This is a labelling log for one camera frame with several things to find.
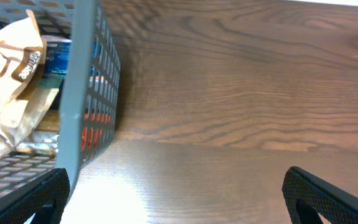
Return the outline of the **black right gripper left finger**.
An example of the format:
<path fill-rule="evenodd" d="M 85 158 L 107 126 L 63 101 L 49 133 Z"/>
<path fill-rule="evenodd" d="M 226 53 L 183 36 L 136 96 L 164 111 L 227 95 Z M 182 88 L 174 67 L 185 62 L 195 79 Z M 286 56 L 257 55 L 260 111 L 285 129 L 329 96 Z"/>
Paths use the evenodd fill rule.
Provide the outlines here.
<path fill-rule="evenodd" d="M 0 198 L 0 223 L 59 223 L 69 195 L 67 171 L 52 169 Z"/>

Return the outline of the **blue tissue multipack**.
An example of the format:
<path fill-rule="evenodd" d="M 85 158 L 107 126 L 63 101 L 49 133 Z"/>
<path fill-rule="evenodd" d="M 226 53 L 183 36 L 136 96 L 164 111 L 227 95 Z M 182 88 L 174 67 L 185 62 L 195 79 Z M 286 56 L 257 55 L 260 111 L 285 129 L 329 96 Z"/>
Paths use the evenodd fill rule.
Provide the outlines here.
<path fill-rule="evenodd" d="M 45 73 L 64 77 L 68 73 L 71 41 L 51 35 L 40 36 L 44 44 L 42 56 L 45 56 Z"/>

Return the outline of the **beige snack pouch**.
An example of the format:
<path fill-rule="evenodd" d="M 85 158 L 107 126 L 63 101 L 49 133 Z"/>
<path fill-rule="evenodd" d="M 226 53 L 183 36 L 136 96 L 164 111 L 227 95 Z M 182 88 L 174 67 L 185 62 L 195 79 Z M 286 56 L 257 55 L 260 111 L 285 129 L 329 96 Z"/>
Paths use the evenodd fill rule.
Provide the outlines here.
<path fill-rule="evenodd" d="M 41 78 L 15 99 L 2 107 L 0 113 L 0 157 L 13 151 L 32 133 L 50 109 L 60 91 L 63 80 L 58 77 Z"/>
<path fill-rule="evenodd" d="M 14 99 L 28 85 L 42 56 L 44 44 L 35 15 L 0 30 L 0 102 Z"/>

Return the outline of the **orange yellow cracker package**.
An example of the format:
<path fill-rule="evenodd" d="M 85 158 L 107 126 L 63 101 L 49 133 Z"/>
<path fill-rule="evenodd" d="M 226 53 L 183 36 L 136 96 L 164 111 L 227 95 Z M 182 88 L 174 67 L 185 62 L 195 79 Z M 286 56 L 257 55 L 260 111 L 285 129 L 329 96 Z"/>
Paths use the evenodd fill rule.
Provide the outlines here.
<path fill-rule="evenodd" d="M 86 109 L 80 131 L 80 152 L 88 153 L 105 142 L 105 134 L 111 131 L 113 121 L 107 108 Z M 49 110 L 28 137 L 16 146 L 16 151 L 26 154 L 56 156 L 62 151 L 60 135 L 60 117 L 57 110 Z"/>

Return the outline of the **beige snack pouch top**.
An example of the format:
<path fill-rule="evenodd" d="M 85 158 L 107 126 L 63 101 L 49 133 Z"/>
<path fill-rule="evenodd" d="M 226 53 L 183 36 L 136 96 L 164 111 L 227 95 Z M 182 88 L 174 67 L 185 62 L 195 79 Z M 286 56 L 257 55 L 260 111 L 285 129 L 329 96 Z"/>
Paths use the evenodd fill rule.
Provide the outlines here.
<path fill-rule="evenodd" d="M 13 151 L 32 133 L 50 109 L 60 91 L 63 80 L 58 77 L 41 78 L 15 99 L 2 107 L 0 113 L 0 157 Z"/>

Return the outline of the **beige snack pouch bottom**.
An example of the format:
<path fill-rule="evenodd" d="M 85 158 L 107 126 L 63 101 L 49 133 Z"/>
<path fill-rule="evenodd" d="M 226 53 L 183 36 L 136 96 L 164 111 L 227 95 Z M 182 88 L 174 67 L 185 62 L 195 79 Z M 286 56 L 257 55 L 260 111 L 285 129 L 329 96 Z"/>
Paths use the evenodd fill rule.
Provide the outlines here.
<path fill-rule="evenodd" d="M 35 15 L 0 30 L 0 102 L 14 99 L 28 85 L 42 56 L 44 44 Z"/>

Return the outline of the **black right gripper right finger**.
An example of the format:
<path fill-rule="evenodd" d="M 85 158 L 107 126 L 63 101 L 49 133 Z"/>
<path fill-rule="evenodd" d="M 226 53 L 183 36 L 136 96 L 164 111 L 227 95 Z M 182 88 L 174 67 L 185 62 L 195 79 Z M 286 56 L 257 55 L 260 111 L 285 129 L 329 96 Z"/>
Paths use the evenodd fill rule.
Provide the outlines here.
<path fill-rule="evenodd" d="M 282 193 L 292 223 L 358 223 L 358 198 L 292 166 L 285 174 Z"/>

